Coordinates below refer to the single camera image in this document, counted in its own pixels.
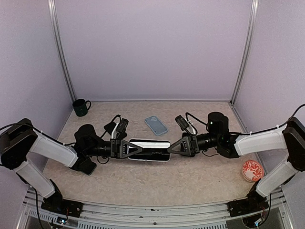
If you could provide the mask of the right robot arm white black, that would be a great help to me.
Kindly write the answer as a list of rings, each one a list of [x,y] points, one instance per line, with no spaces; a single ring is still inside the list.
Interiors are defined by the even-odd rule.
[[[285,149],[288,156],[264,178],[257,181],[247,198],[244,208],[255,211],[273,190],[305,170],[305,127],[295,117],[271,129],[252,134],[229,131],[229,120],[220,112],[208,114],[206,134],[187,134],[168,149],[170,154],[195,156],[201,151],[216,148],[226,158],[239,158],[251,153]]]

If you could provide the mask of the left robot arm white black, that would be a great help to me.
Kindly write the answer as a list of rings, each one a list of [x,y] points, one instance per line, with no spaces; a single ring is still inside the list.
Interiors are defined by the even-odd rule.
[[[52,181],[27,158],[28,153],[35,153],[52,159],[75,171],[90,175],[96,164],[92,156],[125,159],[142,152],[143,148],[121,139],[104,141],[97,136],[93,125],[85,124],[74,134],[76,142],[64,144],[35,128],[27,118],[17,123],[8,124],[0,129],[0,161],[13,170],[26,183],[32,186],[56,212],[67,207],[64,198]]]

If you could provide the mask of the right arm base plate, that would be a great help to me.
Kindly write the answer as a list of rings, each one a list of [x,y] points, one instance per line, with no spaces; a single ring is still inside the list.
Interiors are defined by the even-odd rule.
[[[233,200],[228,202],[227,206],[230,217],[237,217],[269,208],[267,198],[263,198],[261,196]]]

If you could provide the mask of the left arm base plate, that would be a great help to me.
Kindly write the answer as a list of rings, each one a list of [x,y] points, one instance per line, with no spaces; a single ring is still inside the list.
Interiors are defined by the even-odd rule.
[[[79,218],[83,203],[64,199],[62,195],[54,193],[50,197],[43,199],[41,208],[68,217]]]

